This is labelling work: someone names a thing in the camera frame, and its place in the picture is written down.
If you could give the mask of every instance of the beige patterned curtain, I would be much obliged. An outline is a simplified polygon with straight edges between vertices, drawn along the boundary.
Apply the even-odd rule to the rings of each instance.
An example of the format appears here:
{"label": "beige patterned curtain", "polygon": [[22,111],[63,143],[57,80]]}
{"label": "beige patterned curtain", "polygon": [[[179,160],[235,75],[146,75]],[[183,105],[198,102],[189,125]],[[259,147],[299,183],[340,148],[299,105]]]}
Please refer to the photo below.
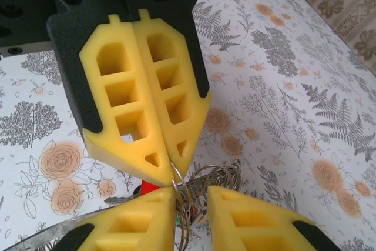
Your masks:
{"label": "beige patterned curtain", "polygon": [[376,0],[306,0],[376,75]]}

